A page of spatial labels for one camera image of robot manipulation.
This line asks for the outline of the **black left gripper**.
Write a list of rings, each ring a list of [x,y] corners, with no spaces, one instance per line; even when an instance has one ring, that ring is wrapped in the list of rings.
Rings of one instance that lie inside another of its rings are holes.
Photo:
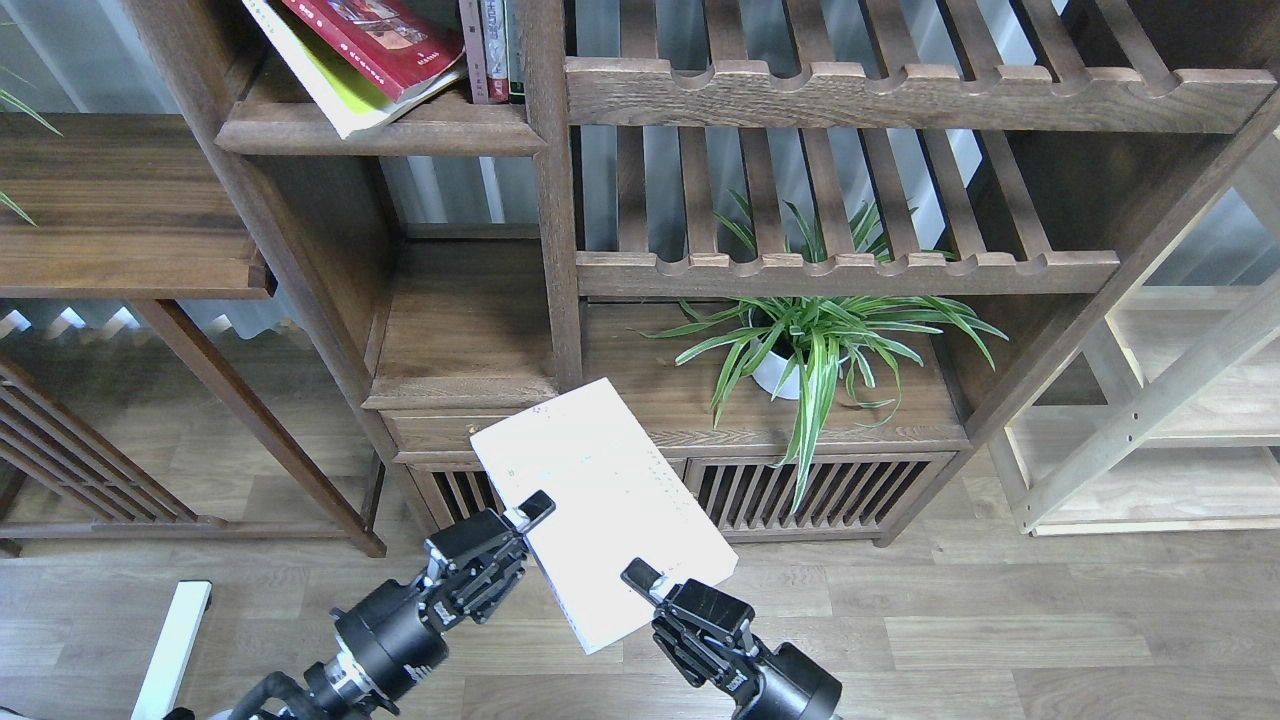
[[[475,514],[428,538],[429,562],[411,583],[388,580],[351,610],[333,609],[330,711],[397,712],[396,701],[448,657],[444,634],[466,618],[484,624],[512,592],[525,574],[525,536],[554,511],[540,489],[503,514]]]

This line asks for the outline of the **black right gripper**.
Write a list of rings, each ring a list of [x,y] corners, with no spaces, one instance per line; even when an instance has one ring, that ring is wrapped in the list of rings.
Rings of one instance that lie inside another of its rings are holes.
[[[735,719],[836,719],[842,684],[791,643],[753,634],[753,606],[695,579],[678,584],[643,559],[620,574],[655,606],[654,641],[692,687],[728,694]]]

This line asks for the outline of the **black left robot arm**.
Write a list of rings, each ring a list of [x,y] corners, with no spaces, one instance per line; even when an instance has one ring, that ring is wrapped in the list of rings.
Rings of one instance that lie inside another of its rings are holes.
[[[498,514],[472,515],[426,538],[429,561],[407,585],[384,582],[351,610],[332,610],[339,651],[316,662],[300,685],[266,675],[228,712],[229,719],[369,719],[378,707],[397,715],[402,698],[449,655],[445,633],[466,618],[484,624],[524,577],[526,534],[556,509],[538,491]],[[284,702],[266,711],[270,698]]]

